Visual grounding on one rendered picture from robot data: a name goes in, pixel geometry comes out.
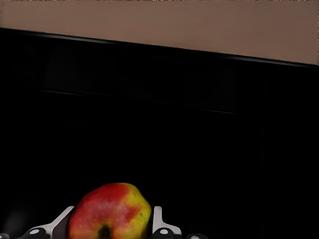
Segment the red and yellow apple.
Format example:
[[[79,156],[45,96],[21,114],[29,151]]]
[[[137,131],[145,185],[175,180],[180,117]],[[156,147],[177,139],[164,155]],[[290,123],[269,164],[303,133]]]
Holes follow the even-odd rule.
[[[129,183],[110,183],[86,194],[70,216],[68,239],[146,239],[152,208]]]

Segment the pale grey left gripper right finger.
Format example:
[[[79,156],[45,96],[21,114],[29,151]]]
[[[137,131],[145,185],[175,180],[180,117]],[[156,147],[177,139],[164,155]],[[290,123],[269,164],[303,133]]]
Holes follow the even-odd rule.
[[[154,207],[152,234],[149,239],[182,239],[180,228],[163,221],[160,206]]]

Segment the black tray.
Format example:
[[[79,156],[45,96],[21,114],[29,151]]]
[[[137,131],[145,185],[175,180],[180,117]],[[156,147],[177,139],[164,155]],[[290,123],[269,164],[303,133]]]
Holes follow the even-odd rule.
[[[319,239],[319,67],[0,29],[0,233],[135,185],[209,239]]]

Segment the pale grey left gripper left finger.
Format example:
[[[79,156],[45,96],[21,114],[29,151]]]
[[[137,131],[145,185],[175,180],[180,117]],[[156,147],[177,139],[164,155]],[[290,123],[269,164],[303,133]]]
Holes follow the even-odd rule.
[[[67,207],[49,224],[29,229],[17,239],[67,239],[67,228],[74,206]]]

